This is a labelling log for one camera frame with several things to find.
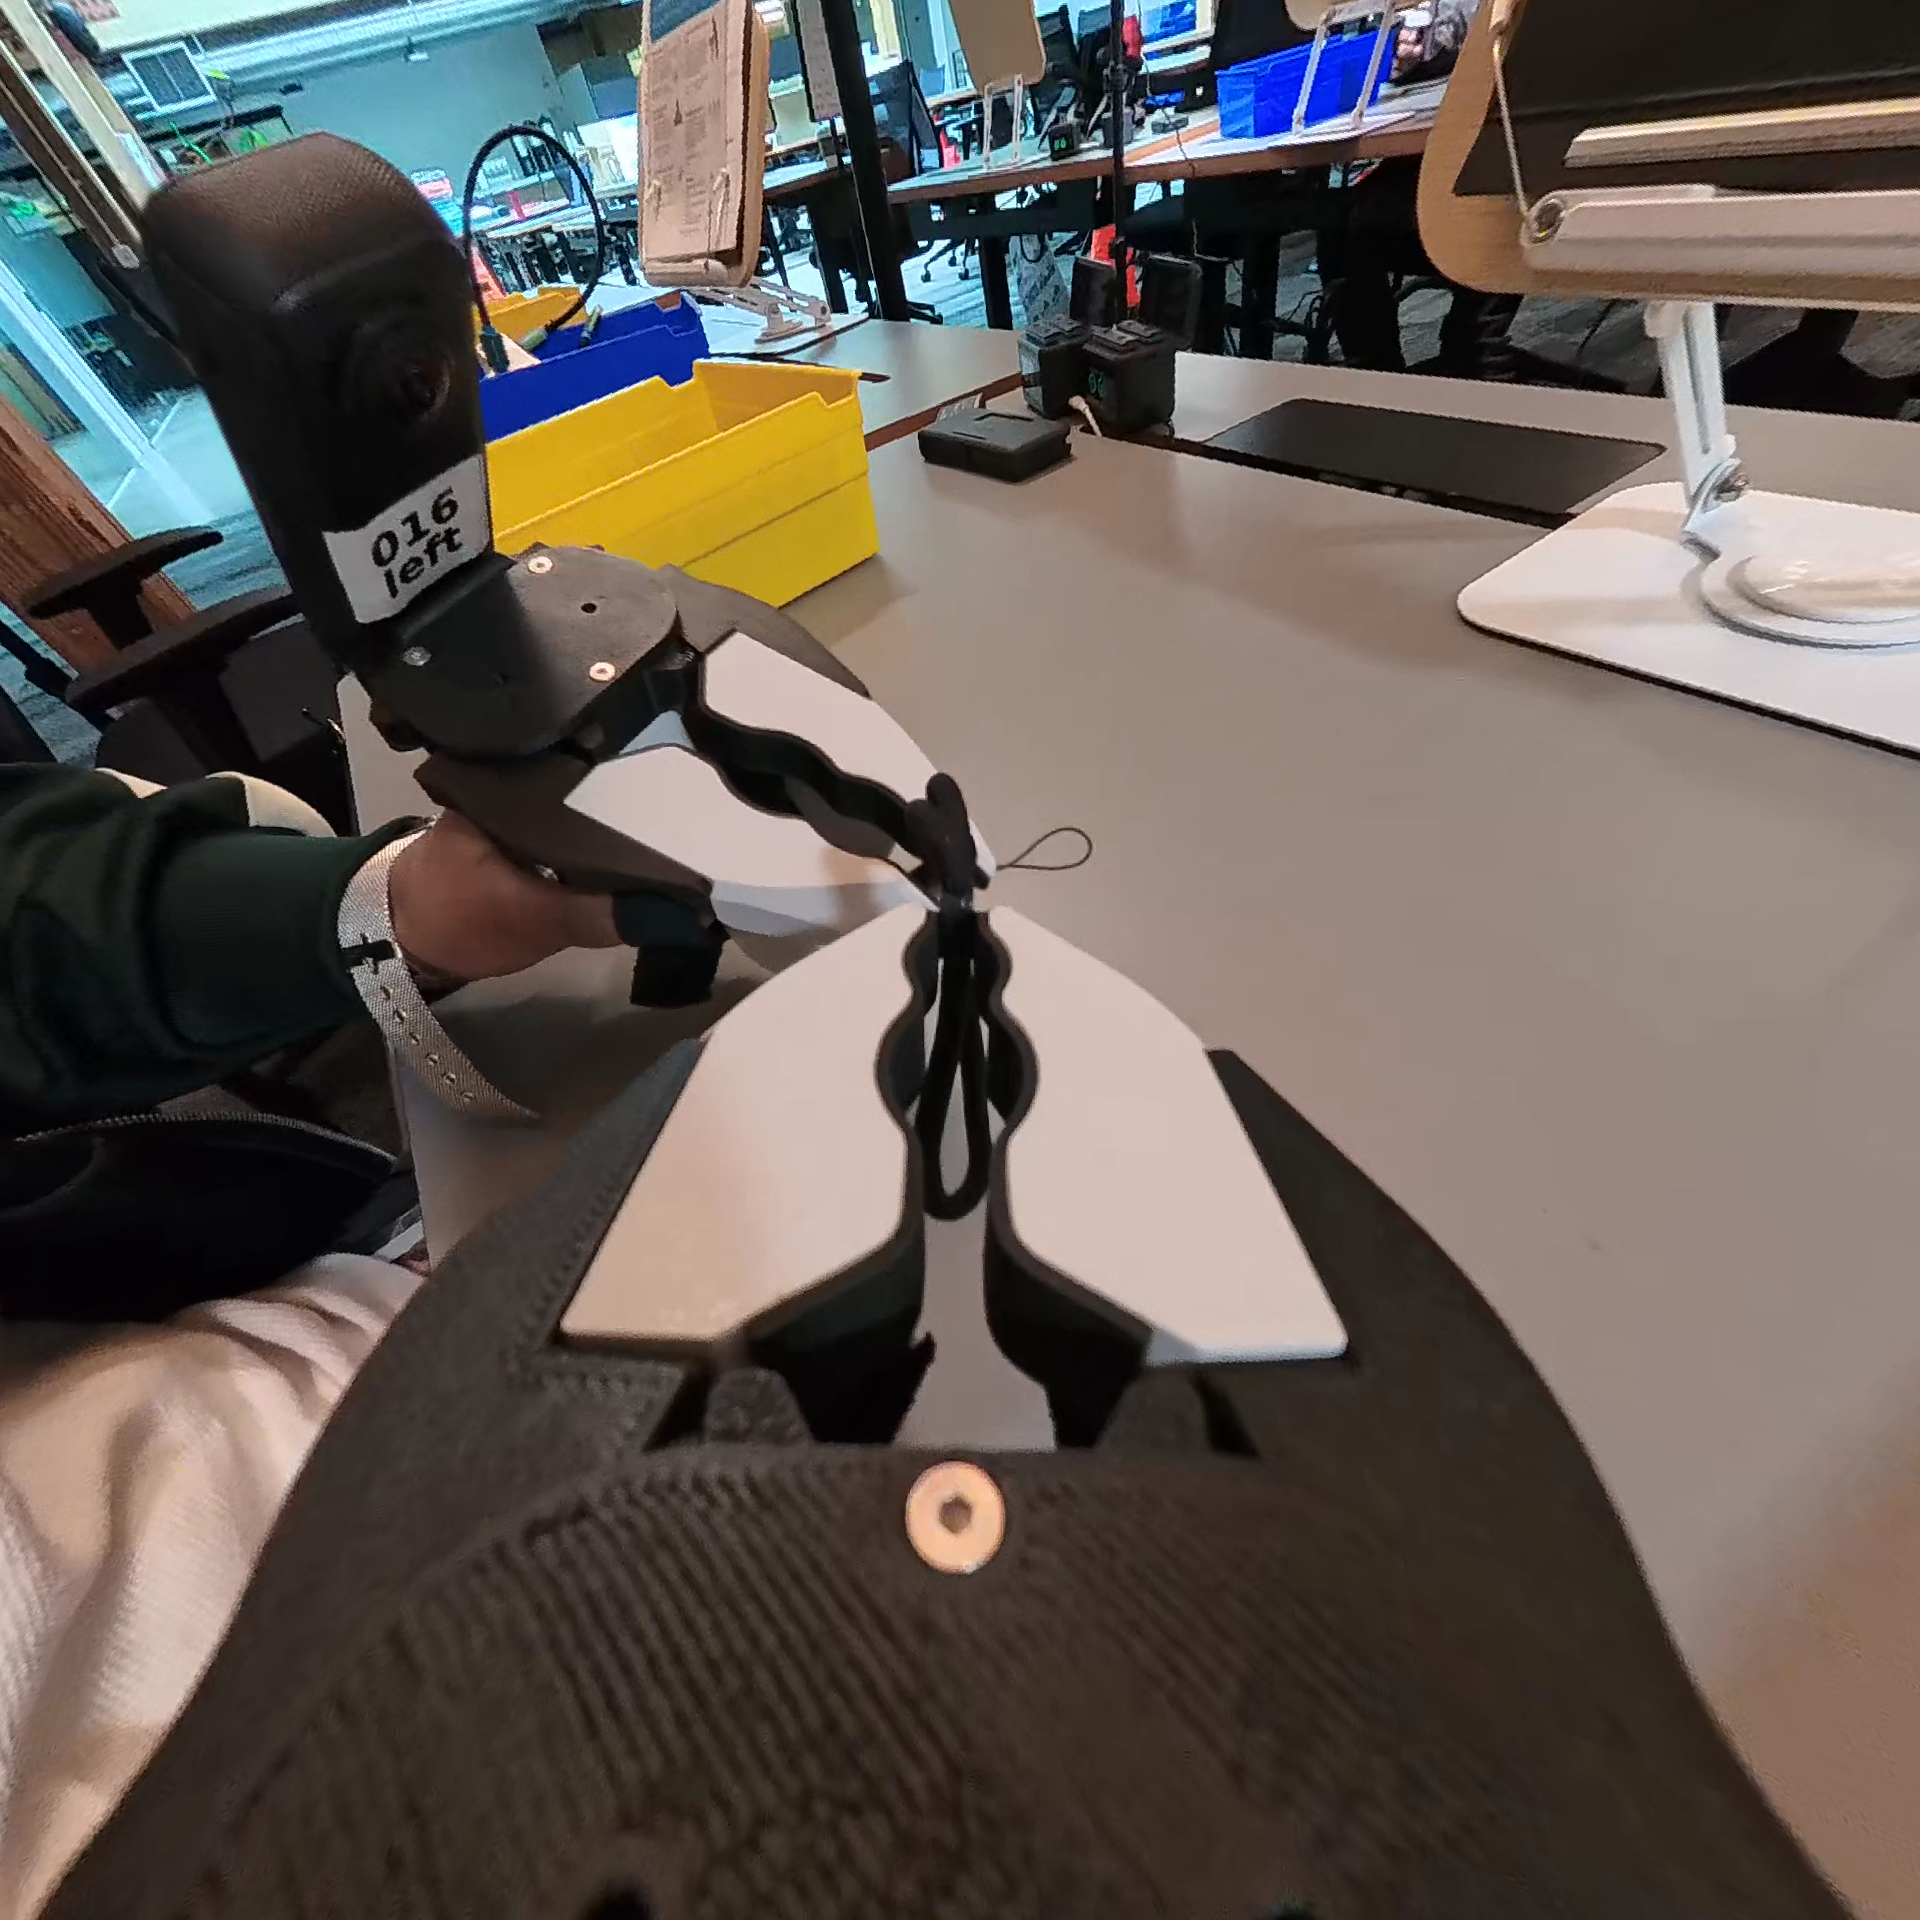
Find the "person's left hand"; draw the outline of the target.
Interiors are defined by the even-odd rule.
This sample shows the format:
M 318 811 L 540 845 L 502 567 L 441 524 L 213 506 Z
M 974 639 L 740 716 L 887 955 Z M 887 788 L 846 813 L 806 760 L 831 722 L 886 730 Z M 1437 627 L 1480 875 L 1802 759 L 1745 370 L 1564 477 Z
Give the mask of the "person's left hand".
M 567 949 L 623 947 L 610 898 L 517 866 L 457 813 L 396 851 L 387 925 L 424 997 L 527 973 Z

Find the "black rectangular case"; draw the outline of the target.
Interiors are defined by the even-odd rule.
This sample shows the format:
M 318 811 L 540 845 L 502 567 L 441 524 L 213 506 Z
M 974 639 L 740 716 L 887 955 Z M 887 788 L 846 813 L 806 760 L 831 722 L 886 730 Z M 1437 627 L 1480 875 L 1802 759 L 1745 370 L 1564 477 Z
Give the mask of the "black rectangular case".
M 918 430 L 918 450 L 935 466 L 1024 482 L 1072 457 L 1072 428 L 1027 410 L 957 409 Z

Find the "person's left forearm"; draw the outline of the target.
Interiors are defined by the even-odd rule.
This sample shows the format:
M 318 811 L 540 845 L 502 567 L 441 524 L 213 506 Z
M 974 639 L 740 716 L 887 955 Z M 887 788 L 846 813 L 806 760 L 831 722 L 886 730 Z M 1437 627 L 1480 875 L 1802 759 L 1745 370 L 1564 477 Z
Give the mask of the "person's left forearm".
M 2 766 L 2 1136 L 204 1090 L 369 1021 L 344 903 L 417 829 L 309 834 L 252 777 Z

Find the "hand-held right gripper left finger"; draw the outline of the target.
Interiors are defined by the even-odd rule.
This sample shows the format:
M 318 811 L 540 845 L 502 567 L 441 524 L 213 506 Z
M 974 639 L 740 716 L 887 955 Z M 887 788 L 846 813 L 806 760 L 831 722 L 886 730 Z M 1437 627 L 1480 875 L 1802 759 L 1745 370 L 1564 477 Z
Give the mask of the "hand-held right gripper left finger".
M 654 1360 L 774 1360 L 915 1329 L 924 1289 L 915 955 L 899 903 L 738 1004 L 696 1049 L 558 1334 Z

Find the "blue plastic bin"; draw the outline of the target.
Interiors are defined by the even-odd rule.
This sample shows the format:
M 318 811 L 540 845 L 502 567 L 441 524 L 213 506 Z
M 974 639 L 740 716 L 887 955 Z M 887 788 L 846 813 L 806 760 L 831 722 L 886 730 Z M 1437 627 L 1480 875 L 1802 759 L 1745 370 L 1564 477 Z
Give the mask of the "blue plastic bin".
M 1222 140 L 1266 140 L 1355 117 L 1393 74 L 1397 31 L 1331 34 L 1215 70 Z
M 676 389 L 706 355 L 703 306 L 684 298 L 566 324 L 505 371 L 483 371 L 483 437 L 505 442 L 645 383 Z

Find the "wooden office desk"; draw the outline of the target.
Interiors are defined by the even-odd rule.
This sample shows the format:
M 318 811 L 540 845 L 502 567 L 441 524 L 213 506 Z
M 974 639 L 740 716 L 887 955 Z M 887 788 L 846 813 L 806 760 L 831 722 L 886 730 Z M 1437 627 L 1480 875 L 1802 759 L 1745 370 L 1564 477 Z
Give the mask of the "wooden office desk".
M 1446 82 L 1397 89 L 1360 115 L 1306 132 L 1231 140 L 1207 110 L 1186 132 L 1133 140 L 1119 162 L 1122 189 L 1145 183 L 1237 181 L 1331 171 L 1352 160 L 1420 158 L 1437 125 Z M 887 187 L 915 240 L 977 243 L 985 325 L 1016 329 L 1009 243 L 1018 236 L 1076 236 L 1107 218 L 1097 196 L 1113 189 L 1113 158 L 1080 147 L 1072 158 L 970 160 Z

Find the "black battery charger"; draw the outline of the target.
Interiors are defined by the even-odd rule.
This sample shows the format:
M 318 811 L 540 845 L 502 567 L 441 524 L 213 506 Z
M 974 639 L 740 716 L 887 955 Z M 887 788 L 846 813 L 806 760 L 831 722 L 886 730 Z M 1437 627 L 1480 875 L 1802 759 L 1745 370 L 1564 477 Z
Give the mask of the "black battery charger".
M 1093 333 L 1090 324 L 1072 317 L 1035 320 L 1018 333 L 1021 401 L 1035 417 L 1061 422 L 1083 400 Z
M 1097 430 L 1137 437 L 1171 422 L 1174 336 L 1144 320 L 1097 325 L 1087 344 L 1083 401 Z

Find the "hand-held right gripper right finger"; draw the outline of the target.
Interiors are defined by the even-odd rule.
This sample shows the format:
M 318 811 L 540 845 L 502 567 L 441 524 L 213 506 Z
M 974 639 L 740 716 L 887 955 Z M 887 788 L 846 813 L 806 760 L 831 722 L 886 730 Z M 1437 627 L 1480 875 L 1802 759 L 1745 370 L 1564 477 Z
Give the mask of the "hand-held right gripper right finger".
M 1346 1326 L 1199 1035 L 1021 912 L 985 926 L 1018 1060 L 990 1174 L 1000 1281 L 1148 1368 L 1338 1360 Z

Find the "brown cardboard clipboard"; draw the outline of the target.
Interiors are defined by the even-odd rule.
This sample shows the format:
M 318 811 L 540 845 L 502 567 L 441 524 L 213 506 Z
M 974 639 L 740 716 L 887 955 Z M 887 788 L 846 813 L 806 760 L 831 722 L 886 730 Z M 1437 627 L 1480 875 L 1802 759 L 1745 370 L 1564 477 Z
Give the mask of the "brown cardboard clipboard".
M 761 248 L 767 58 L 755 2 L 642 2 L 635 243 L 651 284 L 752 284 Z

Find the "white clipboard stand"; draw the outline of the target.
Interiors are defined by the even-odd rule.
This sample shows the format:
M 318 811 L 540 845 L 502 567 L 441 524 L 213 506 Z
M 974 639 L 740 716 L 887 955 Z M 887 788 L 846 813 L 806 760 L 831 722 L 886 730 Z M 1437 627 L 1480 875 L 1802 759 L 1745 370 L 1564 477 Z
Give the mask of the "white clipboard stand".
M 732 351 L 783 351 L 790 344 L 815 340 L 831 333 L 831 310 L 824 298 L 792 291 L 783 282 L 752 277 L 735 288 L 689 288 L 689 298 L 709 310 L 735 310 L 755 324 L 755 336 Z

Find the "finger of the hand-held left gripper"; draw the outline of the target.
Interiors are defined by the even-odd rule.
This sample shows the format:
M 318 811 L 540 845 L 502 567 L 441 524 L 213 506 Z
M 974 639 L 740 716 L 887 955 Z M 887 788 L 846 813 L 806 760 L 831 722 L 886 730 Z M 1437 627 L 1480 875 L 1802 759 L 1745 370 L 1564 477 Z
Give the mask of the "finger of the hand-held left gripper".
M 758 637 L 732 632 L 696 667 L 689 741 L 744 774 L 755 800 L 774 777 L 795 777 L 843 813 L 892 829 L 909 875 L 950 889 L 984 889 L 995 875 L 957 779 L 872 696 Z
M 928 901 L 892 829 L 843 813 L 795 777 L 774 777 L 755 800 L 744 774 L 720 770 L 665 725 L 654 727 L 654 746 L 589 770 L 566 805 L 698 875 L 732 934 L 843 938 Z

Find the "black office chair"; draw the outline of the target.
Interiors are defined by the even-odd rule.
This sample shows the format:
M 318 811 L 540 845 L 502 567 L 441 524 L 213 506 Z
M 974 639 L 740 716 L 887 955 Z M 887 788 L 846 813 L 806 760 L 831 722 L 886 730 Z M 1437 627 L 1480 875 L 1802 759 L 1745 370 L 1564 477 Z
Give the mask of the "black office chair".
M 192 610 L 161 610 L 182 562 L 219 548 L 235 524 L 126 540 L 25 590 L 25 622 L 78 616 L 104 659 L 78 667 L 62 701 L 97 725 L 95 760 L 157 783 L 238 770 L 309 803 L 330 829 L 355 834 L 344 672 L 283 586 L 227 590 Z

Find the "black pole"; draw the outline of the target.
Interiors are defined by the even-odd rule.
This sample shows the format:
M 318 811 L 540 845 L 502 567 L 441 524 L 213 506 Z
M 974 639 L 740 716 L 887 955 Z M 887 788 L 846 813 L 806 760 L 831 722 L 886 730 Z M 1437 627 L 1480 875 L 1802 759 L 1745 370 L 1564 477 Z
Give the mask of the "black pole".
M 902 259 L 892 232 L 887 181 L 883 165 L 883 147 L 876 132 L 876 106 L 868 93 L 866 51 L 855 25 L 853 2 L 821 2 L 824 34 L 829 41 L 831 93 L 839 102 L 839 122 L 846 132 L 846 158 L 855 183 L 860 236 L 868 259 L 868 284 L 878 300 L 878 315 L 887 324 L 912 324 L 915 306 L 905 298 Z

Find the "black flat pad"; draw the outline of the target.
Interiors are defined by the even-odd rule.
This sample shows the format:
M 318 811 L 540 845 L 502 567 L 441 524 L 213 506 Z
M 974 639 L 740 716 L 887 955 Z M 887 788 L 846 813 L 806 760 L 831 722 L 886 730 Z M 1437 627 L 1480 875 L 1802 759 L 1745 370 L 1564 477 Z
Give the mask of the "black flat pad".
M 1649 442 L 1322 400 L 1285 400 L 1192 450 L 1537 528 L 1566 524 L 1663 457 Z

